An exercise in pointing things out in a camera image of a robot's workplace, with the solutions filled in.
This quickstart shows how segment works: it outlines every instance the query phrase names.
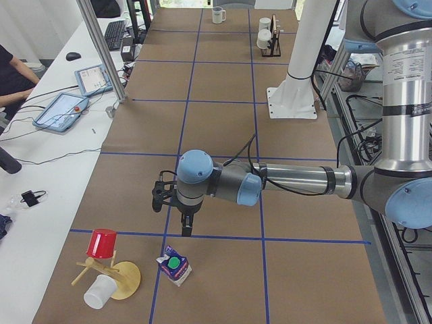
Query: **milk carton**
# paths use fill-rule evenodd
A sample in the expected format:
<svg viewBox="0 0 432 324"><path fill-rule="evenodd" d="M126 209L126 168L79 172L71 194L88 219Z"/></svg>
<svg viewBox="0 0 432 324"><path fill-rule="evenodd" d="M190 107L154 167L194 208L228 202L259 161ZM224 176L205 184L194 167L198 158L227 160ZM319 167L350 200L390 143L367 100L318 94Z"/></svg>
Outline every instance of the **milk carton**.
<svg viewBox="0 0 432 324"><path fill-rule="evenodd" d="M189 276L192 268L188 259L181 256L171 246L165 248L165 254L157 258L161 270L166 274L176 286L180 287L183 281Z"/></svg>

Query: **white mug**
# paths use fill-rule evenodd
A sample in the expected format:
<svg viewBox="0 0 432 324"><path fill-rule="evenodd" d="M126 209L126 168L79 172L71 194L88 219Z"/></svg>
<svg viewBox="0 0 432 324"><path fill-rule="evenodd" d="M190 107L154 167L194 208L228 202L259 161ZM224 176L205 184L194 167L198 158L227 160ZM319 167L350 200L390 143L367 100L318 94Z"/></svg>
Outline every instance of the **white mug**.
<svg viewBox="0 0 432 324"><path fill-rule="evenodd" d="M269 46L270 40L271 40L271 31L268 29L262 29L258 33L258 39L256 40L256 45L260 49L266 49Z"/></svg>
<svg viewBox="0 0 432 324"><path fill-rule="evenodd" d="M117 290L115 280L108 275L98 275L84 294L84 301L94 309L101 309Z"/></svg>
<svg viewBox="0 0 432 324"><path fill-rule="evenodd" d="M211 10L211 19L214 24L221 24L227 19L227 12L222 7L213 7Z"/></svg>
<svg viewBox="0 0 432 324"><path fill-rule="evenodd" d="M262 29L270 30L271 19L267 17L260 18L258 31Z"/></svg>

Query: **black keyboard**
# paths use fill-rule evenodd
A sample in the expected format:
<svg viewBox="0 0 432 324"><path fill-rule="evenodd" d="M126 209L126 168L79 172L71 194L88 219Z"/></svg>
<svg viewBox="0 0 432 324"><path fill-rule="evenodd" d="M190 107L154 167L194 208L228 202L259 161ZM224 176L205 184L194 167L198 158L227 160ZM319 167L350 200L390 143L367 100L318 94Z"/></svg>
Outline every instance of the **black keyboard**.
<svg viewBox="0 0 432 324"><path fill-rule="evenodd" d="M116 51L122 46L124 28L124 20L118 20L116 22L110 22L108 24L104 37L110 51Z"/></svg>

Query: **computer mouse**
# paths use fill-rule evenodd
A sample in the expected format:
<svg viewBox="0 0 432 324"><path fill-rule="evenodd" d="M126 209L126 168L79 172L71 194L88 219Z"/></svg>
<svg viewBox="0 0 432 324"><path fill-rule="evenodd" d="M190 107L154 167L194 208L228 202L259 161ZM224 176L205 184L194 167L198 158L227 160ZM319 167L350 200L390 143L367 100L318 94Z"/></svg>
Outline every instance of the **computer mouse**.
<svg viewBox="0 0 432 324"><path fill-rule="evenodd" d="M68 54L66 54L67 61L73 61L75 59L80 59L80 58L81 58L81 54L77 52L69 52Z"/></svg>

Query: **brown table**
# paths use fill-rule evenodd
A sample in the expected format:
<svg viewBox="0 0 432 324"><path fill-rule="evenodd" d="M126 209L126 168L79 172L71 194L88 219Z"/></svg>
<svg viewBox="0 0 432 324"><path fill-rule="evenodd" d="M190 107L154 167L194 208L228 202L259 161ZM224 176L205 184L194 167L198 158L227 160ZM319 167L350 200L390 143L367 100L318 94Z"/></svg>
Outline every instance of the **brown table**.
<svg viewBox="0 0 432 324"><path fill-rule="evenodd" d="M260 17L275 13L280 58L255 46ZM317 120L269 119L266 88L285 78L298 24L291 10L160 9L148 32L127 101L115 115L34 323L385 323L350 201L264 192L254 207L206 198L193 236L180 237L180 213L151 208L162 169L202 149L225 161L256 132L254 160L335 165L325 112ZM82 270L91 231L118 231L118 261L141 270L138 291L85 305L95 280ZM182 287L155 259L172 245L193 272Z"/></svg>

